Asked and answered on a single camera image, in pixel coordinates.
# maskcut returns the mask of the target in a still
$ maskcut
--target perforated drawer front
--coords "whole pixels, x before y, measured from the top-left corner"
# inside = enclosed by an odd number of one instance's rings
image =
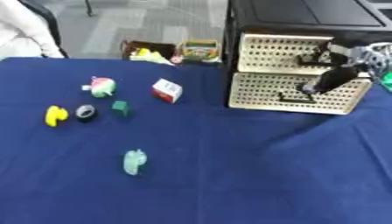
[[[297,56],[313,53],[331,37],[242,34],[238,71],[268,74],[322,74],[328,67],[299,66]]]
[[[314,75],[235,73],[233,77],[229,107],[238,109],[266,109],[291,112],[346,115],[350,113],[372,82],[359,78],[327,94],[316,94],[314,102],[306,102],[307,96],[298,92],[298,83],[316,79]]]

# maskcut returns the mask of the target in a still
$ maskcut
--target yellow rubber duck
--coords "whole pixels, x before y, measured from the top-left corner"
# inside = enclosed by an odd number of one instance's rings
[[[58,106],[51,106],[46,111],[45,122],[50,127],[57,127],[57,121],[68,119],[68,111]]]

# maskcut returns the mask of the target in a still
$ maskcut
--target person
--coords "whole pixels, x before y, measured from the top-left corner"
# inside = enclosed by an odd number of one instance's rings
[[[0,0],[0,60],[9,57],[64,58],[46,21],[18,0]]]

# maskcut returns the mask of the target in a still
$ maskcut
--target drawer handle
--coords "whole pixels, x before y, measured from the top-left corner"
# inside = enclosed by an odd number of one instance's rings
[[[309,104],[316,104],[317,102],[314,101],[313,97],[310,94],[306,94],[307,100],[298,100],[298,99],[287,99],[283,93],[278,93],[279,101],[280,102],[291,102],[291,103],[309,103]]]

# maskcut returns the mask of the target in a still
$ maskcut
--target floor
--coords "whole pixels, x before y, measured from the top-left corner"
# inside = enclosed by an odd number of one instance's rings
[[[179,43],[221,40],[227,0],[36,0],[57,16],[73,58],[119,59],[123,39]]]

